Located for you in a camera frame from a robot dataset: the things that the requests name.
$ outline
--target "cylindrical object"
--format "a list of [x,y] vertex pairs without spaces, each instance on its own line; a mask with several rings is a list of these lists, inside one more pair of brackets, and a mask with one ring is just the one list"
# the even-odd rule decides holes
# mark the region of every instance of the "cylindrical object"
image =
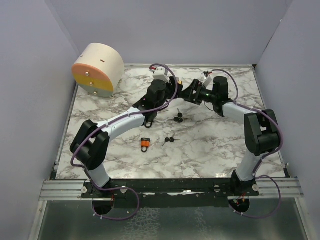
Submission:
[[255,156],[253,153],[249,152],[248,149],[246,150],[241,164],[235,170],[240,181],[246,182],[254,179],[254,169],[261,157],[261,155]]
[[125,64],[112,47],[89,44],[72,66],[75,81],[84,90],[99,97],[110,97],[122,75]]
[[99,187],[102,188],[110,181],[110,177],[106,172],[105,166],[101,164],[96,169],[91,171],[88,170],[88,174],[91,177],[92,181]]

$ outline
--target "black mounting bracket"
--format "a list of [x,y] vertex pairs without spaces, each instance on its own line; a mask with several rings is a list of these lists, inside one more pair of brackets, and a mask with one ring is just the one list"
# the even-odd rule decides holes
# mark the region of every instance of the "black mounting bracket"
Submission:
[[[94,131],[97,124],[91,120],[85,121],[76,134],[70,151],[74,154],[80,144]],[[106,158],[110,137],[107,132],[98,131],[94,136],[95,141],[87,141],[76,155],[76,159],[82,162],[91,171],[99,167]]]
[[[263,110],[277,124],[275,112],[271,109]],[[244,115],[244,139],[247,149],[255,156],[272,152],[280,145],[278,129],[260,113]]]
[[[167,100],[166,88],[167,84],[164,81],[153,80],[146,91],[146,95],[133,104],[133,107],[139,109],[140,111],[145,111],[162,106]],[[157,111],[144,113],[143,115],[145,116],[145,120],[143,125],[152,123],[157,114]]]
[[185,90],[179,93],[178,97],[184,99],[186,102],[200,105],[202,103],[202,99],[200,98],[200,94],[202,90],[206,90],[203,87],[203,83],[198,79],[193,79],[190,86],[188,86]]
[[224,117],[223,105],[232,102],[229,98],[229,84],[224,76],[216,76],[213,79],[213,110],[221,117]]
[[252,179],[250,181],[241,181],[236,173],[236,170],[232,172],[230,185],[230,189],[232,192],[246,193],[247,191],[252,191],[252,187],[255,184],[257,184],[255,179]]
[[[120,190],[100,191],[90,182],[84,186],[88,191],[82,194],[83,199],[112,198],[114,208],[135,208],[137,205],[136,196],[129,190],[125,193]],[[244,192],[246,196],[259,195],[259,192],[253,191],[252,186],[245,191],[232,189],[231,178],[111,179],[103,188],[123,186],[137,192],[141,208],[227,208],[230,196],[241,196]]]

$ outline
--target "gray wall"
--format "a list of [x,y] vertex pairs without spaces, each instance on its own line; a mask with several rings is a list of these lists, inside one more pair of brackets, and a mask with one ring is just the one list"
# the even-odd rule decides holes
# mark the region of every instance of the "gray wall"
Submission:
[[0,238],[25,240],[57,155],[77,56],[43,0],[2,0],[0,32]]
[[284,132],[282,155],[298,176],[320,236],[320,1],[294,0],[258,63],[258,85]]
[[99,42],[166,64],[256,64],[291,1],[46,0],[80,52]]

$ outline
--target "marble surface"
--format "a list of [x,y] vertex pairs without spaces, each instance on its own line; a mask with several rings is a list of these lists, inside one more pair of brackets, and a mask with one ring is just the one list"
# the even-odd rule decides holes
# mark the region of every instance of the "marble surface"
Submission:
[[[263,108],[257,83],[250,68],[223,68],[235,78],[239,87],[238,102],[249,107]],[[186,88],[193,79],[200,79],[203,71],[210,68],[172,68]],[[215,72],[212,76],[223,76]],[[152,82],[152,73],[147,68],[125,70],[114,98],[99,98],[78,88],[62,154],[57,179],[85,179],[80,168],[72,167],[69,151],[82,123],[88,119],[100,122],[113,118],[136,103]],[[229,97],[235,97],[235,87],[229,82]],[[179,108],[183,123],[173,121]],[[175,142],[167,142],[174,137]],[[141,138],[150,138],[147,153],[141,152]],[[174,100],[158,113],[152,128],[132,129],[113,140],[108,147],[103,165],[111,178],[224,178],[230,177],[245,154],[244,126],[231,119],[220,117],[200,106]],[[283,177],[283,168],[278,154],[267,157],[257,175],[267,174]]]

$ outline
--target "metal frame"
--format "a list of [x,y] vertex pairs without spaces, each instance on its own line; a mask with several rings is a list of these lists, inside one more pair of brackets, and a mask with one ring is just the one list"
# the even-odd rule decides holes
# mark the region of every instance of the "metal frame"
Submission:
[[302,225],[307,239],[317,240],[317,233],[314,224],[310,218],[305,198],[296,198],[295,203],[302,221]]
[[41,226],[45,217],[47,201],[39,201],[34,217],[33,225],[29,235],[29,240],[37,240],[39,238]]
[[[281,190],[282,198],[302,198],[304,196],[299,180],[297,178],[274,178]],[[49,180],[44,181],[40,193],[40,201],[111,201],[111,198],[82,198],[81,189],[88,180]],[[270,179],[258,179],[256,181],[259,187],[259,196],[249,196],[249,199],[277,199],[278,189]],[[186,193],[188,189],[182,192],[171,192],[171,195]],[[188,191],[187,194],[198,194],[199,192]],[[238,198],[238,196],[229,196],[228,199]]]

